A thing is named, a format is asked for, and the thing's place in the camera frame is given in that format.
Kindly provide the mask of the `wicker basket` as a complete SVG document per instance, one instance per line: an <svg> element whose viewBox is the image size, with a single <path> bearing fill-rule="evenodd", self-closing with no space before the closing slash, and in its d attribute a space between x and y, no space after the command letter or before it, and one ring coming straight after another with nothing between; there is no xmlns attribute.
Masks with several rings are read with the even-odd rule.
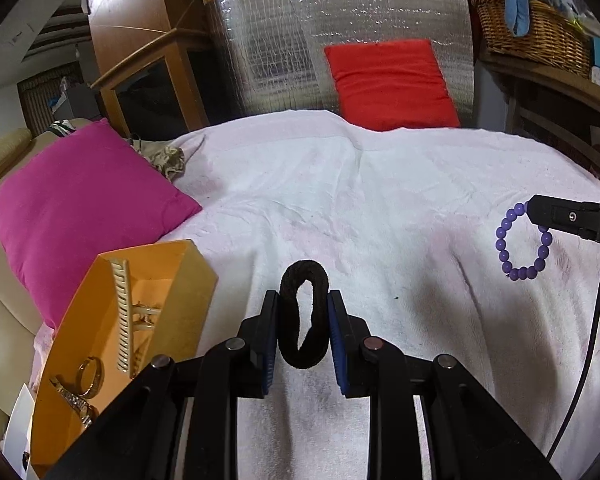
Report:
<svg viewBox="0 0 600 480"><path fill-rule="evenodd" d="M515 37L505 23L505 0L471 0L489 53L522 58L588 78L591 41L548 4L530 0L529 30Z"/></svg>

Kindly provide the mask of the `white box lid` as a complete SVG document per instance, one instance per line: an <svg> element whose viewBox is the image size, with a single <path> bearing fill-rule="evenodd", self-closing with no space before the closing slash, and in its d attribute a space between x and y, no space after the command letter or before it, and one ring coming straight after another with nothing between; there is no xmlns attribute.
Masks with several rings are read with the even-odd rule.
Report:
<svg viewBox="0 0 600 480"><path fill-rule="evenodd" d="M9 417L2 444L3 455L21 479L36 479L35 474L29 474L33 411L34 397L29 387L23 384Z"/></svg>

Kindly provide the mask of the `black hair scrunchie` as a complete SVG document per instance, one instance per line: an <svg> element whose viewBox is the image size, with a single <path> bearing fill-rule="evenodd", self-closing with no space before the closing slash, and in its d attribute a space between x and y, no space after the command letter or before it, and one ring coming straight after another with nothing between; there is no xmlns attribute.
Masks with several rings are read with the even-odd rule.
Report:
<svg viewBox="0 0 600 480"><path fill-rule="evenodd" d="M299 292L311 287L311 310L302 311ZM324 358L329 341L327 312L328 277L314 260L288 266L279 284L276 335L278 348L288 365L308 370Z"/></svg>

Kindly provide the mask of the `wooden pillar cabinet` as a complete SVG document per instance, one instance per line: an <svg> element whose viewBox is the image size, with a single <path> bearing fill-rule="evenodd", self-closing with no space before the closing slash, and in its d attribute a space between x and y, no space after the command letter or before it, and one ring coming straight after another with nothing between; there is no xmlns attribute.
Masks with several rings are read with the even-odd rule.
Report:
<svg viewBox="0 0 600 480"><path fill-rule="evenodd" d="M201 0L87 0L88 24L100 77L92 88L102 96L107 118L122 136L132 136L122 87L148 68L166 70L168 93L186 132L209 125L189 55L211 47Z"/></svg>

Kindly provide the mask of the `orange cardboard box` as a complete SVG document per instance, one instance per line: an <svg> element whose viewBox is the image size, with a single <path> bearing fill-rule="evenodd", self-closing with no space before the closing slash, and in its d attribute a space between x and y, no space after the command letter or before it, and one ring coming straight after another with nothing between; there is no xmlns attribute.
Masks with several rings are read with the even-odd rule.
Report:
<svg viewBox="0 0 600 480"><path fill-rule="evenodd" d="M30 464L39 477L50 471L84 430L50 378L57 377L66 387L75 386L80 364L88 356L97 356L104 366L104 380L99 393L88 403L98 412L131 382L117 370L118 307L111 259L129 261L135 302L161 308L154 330L134 334L136 344L147 339L140 348L143 354L138 370L157 354L183 361L197 352L218 277L191 240L136 246L97 256L55 334L38 385Z"/></svg>

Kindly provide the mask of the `red cushion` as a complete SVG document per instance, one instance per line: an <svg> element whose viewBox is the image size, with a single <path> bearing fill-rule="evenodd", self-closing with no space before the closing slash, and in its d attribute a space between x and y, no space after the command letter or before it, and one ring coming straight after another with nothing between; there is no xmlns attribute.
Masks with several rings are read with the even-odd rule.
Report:
<svg viewBox="0 0 600 480"><path fill-rule="evenodd" d="M324 53L350 124L379 132L460 126L428 39L334 44Z"/></svg>

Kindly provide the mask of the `rhinestone hair clip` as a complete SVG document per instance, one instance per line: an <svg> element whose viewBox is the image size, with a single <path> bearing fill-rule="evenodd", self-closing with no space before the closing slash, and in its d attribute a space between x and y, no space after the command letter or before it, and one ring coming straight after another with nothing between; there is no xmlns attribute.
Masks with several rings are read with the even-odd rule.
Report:
<svg viewBox="0 0 600 480"><path fill-rule="evenodd" d="M97 417L97 411L92 404L77 393L70 391L57 377L50 378L50 383L56 392L64 399L70 408L78 415L84 428L91 426Z"/></svg>

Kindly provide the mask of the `silver bangle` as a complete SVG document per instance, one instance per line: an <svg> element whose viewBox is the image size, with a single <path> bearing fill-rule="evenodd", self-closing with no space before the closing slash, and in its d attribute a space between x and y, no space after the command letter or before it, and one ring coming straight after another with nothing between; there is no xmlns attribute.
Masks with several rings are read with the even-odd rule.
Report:
<svg viewBox="0 0 600 480"><path fill-rule="evenodd" d="M99 393L104 380L104 366L97 356L88 356L76 371L78 393L85 399L91 399Z"/></svg>

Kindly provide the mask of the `wooden side table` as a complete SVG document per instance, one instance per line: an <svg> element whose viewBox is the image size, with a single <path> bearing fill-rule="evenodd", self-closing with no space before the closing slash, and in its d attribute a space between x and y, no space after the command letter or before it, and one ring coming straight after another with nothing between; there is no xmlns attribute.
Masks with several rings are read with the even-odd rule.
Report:
<svg viewBox="0 0 600 480"><path fill-rule="evenodd" d="M482 50L474 122L556 148L600 180L600 87L585 78Z"/></svg>

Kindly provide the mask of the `magenta pillow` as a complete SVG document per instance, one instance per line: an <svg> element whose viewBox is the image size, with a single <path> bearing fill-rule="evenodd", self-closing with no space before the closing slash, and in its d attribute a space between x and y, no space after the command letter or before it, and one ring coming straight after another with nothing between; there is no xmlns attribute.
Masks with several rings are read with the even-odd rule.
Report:
<svg viewBox="0 0 600 480"><path fill-rule="evenodd" d="M102 119L0 184L0 244L44 323L57 328L98 255L155 243L201 209Z"/></svg>

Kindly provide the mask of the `crumpled beige cloth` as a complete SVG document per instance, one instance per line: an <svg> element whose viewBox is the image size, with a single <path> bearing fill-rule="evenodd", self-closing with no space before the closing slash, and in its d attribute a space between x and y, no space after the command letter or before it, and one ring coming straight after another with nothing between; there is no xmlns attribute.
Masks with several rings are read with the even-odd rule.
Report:
<svg viewBox="0 0 600 480"><path fill-rule="evenodd" d="M131 140L129 144L151 167L173 182L185 171L185 154L181 148L157 141Z"/></svg>

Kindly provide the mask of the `beige hair claw clip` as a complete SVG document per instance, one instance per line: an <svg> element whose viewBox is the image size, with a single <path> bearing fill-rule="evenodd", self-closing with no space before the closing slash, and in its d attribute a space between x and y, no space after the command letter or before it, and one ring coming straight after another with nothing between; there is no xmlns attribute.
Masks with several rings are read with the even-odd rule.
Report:
<svg viewBox="0 0 600 480"><path fill-rule="evenodd" d="M140 348L147 344L147 339L136 344L134 334L143 330L154 330L161 308L149 307L147 304L133 300L128 260L111 259L109 263L118 307L117 370L132 379L137 374L142 360L143 351Z"/></svg>

